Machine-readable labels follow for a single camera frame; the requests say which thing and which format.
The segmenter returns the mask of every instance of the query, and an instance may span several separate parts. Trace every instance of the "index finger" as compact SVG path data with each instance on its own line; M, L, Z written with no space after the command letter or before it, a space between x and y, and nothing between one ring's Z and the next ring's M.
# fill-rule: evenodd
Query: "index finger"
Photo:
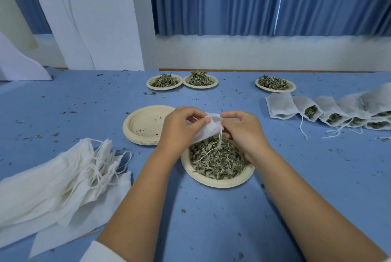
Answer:
M179 109L179 112L185 118L192 116L192 117L196 117L197 119L202 119L203 117L207 116L207 114L204 111L196 107L183 107Z
M230 111L230 112L222 112L220 113L220 116L222 118L237 118L239 120L242 120L246 112L243 111Z

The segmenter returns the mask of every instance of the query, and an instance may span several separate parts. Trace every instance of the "blue surface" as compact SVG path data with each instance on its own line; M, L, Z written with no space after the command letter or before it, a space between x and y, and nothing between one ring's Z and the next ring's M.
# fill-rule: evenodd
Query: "blue surface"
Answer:
M157 104L196 106L211 113L243 110L258 116L272 147L310 185L391 254L391 141L375 139L391 136L389 131L365 129L359 135L343 129L338 137L321 139L330 128L304 121L303 130L310 137L305 140L298 117L269 118L267 93L254 84L262 73L213 72L219 79L215 88L200 91L181 86L144 95L150 93L145 82L156 72L48 71L54 75L52 81L19 81L0 87L0 180L48 161L85 137L110 138L116 149L129 148L134 154L129 169L137 177L154 147L126 139L122 133L126 112ZM297 86L293 94L312 98L339 98L391 80L391 73L273 75L293 81ZM29 261L79 261L97 235ZM33 239L32 235L0 249L0 261L26 261ZM303 260L257 173L241 186L213 189L193 180L178 162L169 182L155 260L238 261L239 252L244 255L242 261Z

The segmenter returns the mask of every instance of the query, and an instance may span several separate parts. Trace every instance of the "wooden trim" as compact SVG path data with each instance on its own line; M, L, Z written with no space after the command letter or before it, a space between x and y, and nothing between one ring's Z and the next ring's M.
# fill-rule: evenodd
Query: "wooden trim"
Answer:
M196 69L191 68L159 68L161 72L191 72ZM204 68L198 69L206 72L266 72L266 73L374 73L370 71L352 71L352 70L206 70Z

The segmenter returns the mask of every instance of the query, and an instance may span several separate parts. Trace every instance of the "paper plate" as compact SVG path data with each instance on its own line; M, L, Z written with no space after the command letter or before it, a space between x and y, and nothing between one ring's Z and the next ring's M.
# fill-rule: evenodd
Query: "paper plate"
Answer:
M160 77L161 75L159 76L154 76L152 78L150 78L148 81L147 81L147 87L149 89L152 89L152 90L171 90L171 89L174 89L174 88L177 88L178 86L181 86L183 84L183 79L181 76L178 76L178 75L173 75L173 74L170 74L172 77L176 77L178 78L179 82L174 85L174 86L170 86L170 87L153 87L151 86L151 84L158 78Z
M212 88L214 86L217 86L217 84L219 83L219 81L217 80L217 78L211 76L211 75L206 75L207 77L210 77L211 79L213 79L213 84L211 85L208 85L208 86L194 86L194 85L190 85L187 81L190 79L191 75L189 76L186 76L183 78L183 84L187 87L191 87L191 88L196 88L196 89L208 89L208 88Z
M157 145L164 119L174 110L175 108L170 106L149 106L134 111L122 125L124 135L135 144Z
M208 178L206 176L203 176L196 172L194 167L192 166L191 159L190 159L190 150L186 149L186 151L183 152L181 156L181 161L183 168L187 173L196 181L200 182L201 184L204 184L209 187L213 188L232 188L235 186L239 186L243 184L245 181L247 181L252 174L254 173L254 166L252 164L247 165L244 170L235 176L232 179L227 179L227 180L215 180Z
M286 80L287 84L288 84L288 89L285 89L285 90L275 90L275 89L270 89L270 88L266 88L266 87L263 87L263 86L260 86L258 84L258 79L255 80L255 85L263 90L266 90L266 91L269 91L269 92L274 92L274 93L283 93L283 92L293 92L296 90L296 85L293 84L291 81L288 81Z

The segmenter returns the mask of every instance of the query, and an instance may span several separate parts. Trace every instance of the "person's right arm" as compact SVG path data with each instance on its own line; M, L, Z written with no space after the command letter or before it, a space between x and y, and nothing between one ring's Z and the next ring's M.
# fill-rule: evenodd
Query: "person's right arm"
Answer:
M227 137L243 149L309 262L383 262L386 253L320 196L266 140L258 118L221 113Z

